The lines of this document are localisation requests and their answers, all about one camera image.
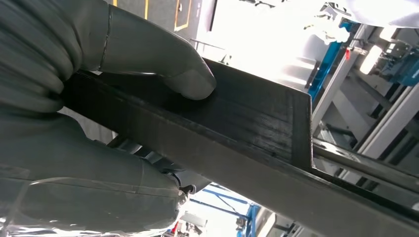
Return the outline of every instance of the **blue machine housing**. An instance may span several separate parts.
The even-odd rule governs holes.
[[[416,85],[419,82],[419,55],[411,54],[406,56],[390,82],[398,82],[406,86]]]

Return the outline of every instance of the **cable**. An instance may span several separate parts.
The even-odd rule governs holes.
[[[232,206],[232,205],[230,205],[230,204],[228,204],[226,201],[224,201],[224,199],[222,199],[220,196],[218,196],[218,195],[215,195],[215,196],[217,196],[217,198],[219,198],[223,203],[225,203],[227,206],[229,206],[231,209],[233,209],[234,210],[234,212],[236,212],[236,213],[238,213],[238,211],[236,210],[236,209],[234,209],[234,207]]]

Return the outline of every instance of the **red clip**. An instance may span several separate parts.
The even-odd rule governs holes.
[[[346,49],[345,51],[345,59],[349,60],[351,58],[351,51],[349,49]]]

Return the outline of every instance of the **floor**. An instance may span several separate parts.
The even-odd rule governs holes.
[[[167,31],[190,40],[198,32],[203,0],[105,0],[107,3],[127,10],[159,25]],[[71,116],[82,126],[86,136],[105,144],[113,139],[112,131],[67,109],[60,113]]]

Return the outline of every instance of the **blue metal frame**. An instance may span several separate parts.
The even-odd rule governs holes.
[[[256,236],[256,214],[260,207],[257,205],[250,206],[247,216],[248,221],[246,223],[246,233],[244,237],[255,237]]]
[[[219,188],[219,189],[222,189],[222,190],[225,190],[225,191],[229,191],[229,190],[227,190],[224,187],[219,186],[219,185],[212,184],[211,186],[216,187],[216,188]],[[245,200],[242,200],[242,199],[239,199],[239,198],[236,198],[236,197],[231,197],[229,195],[221,194],[221,193],[218,193],[216,191],[212,191],[212,190],[208,190],[208,189],[203,189],[202,191],[217,196],[219,199],[221,199],[228,206],[230,206],[230,205],[228,203],[226,203],[223,200],[223,198],[231,199],[233,201],[236,201],[236,202],[239,202],[239,203],[242,203],[242,204],[249,204]],[[247,211],[247,214],[246,215],[243,215],[243,214],[240,214],[237,211],[235,211],[232,206],[230,206],[230,207],[234,211],[226,210],[224,208],[221,208],[221,207],[218,207],[218,206],[213,206],[213,205],[210,205],[208,203],[201,202],[201,201],[198,201],[198,200],[195,200],[195,199],[190,199],[190,201],[195,202],[195,203],[198,203],[198,204],[201,204],[201,205],[204,205],[204,206],[208,206],[208,207],[214,208],[216,210],[223,211],[225,213],[229,213],[231,215],[235,215],[235,216],[237,216],[237,217],[239,217],[241,219],[245,219],[246,220],[246,227],[244,228],[244,230],[237,231],[237,237],[256,237],[256,222],[255,222],[255,220],[256,220],[256,214],[257,214],[257,212],[260,209],[259,206],[257,206],[257,205],[250,205],[250,207],[249,207],[249,209]]]
[[[228,198],[228,199],[234,200],[234,201],[239,202],[239,203],[248,204],[248,202],[245,201],[245,200],[241,200],[241,199],[238,199],[238,198],[235,198],[235,197],[231,197],[231,196],[228,196],[228,195],[225,195],[225,194],[220,194],[220,193],[217,193],[215,191],[208,190],[208,189],[203,189],[202,191],[207,192],[207,193],[210,193],[210,194],[214,194],[215,196],[217,196],[219,198],[220,197]]]
[[[198,201],[198,200],[195,200],[195,199],[190,199],[190,201],[201,204],[201,205],[204,205],[204,206],[208,206],[208,207],[211,207],[211,208],[214,208],[214,209],[217,209],[217,210],[220,210],[220,211],[223,211],[223,212],[235,215],[235,216],[238,216],[238,217],[240,217],[242,219],[245,219],[245,220],[249,219],[249,217],[246,216],[246,215],[242,215],[242,214],[234,212],[234,211],[229,211],[229,210],[226,210],[226,209],[218,207],[218,206],[213,206],[213,205],[210,205],[210,204],[205,203],[205,202],[201,202],[201,201]]]
[[[350,31],[352,23],[344,22],[340,25],[340,27],[344,27],[345,29]],[[337,42],[333,42],[330,44],[329,49],[326,52],[322,63],[320,64],[319,71],[317,72],[310,88],[308,89],[308,94],[311,95],[312,101],[314,101],[317,95],[319,94],[319,91],[322,88],[323,83],[325,82],[326,76],[329,74],[333,62],[335,61],[337,54],[339,53],[341,45],[342,43]]]

